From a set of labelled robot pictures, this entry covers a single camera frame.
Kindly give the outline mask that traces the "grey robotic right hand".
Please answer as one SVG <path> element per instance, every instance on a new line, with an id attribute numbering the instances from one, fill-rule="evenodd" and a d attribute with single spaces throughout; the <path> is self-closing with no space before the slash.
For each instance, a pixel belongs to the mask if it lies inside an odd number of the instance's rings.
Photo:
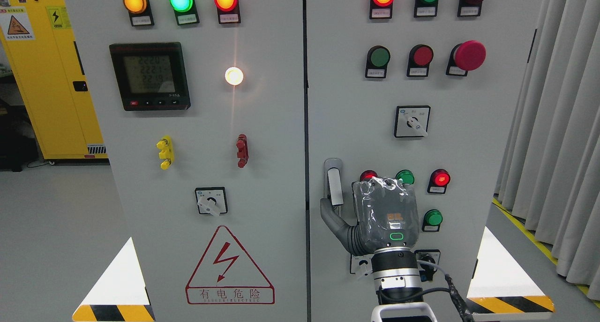
<path id="1" fill-rule="evenodd" d="M 330 199 L 321 199 L 321 217 L 347 252 L 363 256 L 385 248 L 414 248 L 420 220 L 413 185 L 371 177 L 353 182 L 352 192 L 356 225 L 337 215 Z"/>

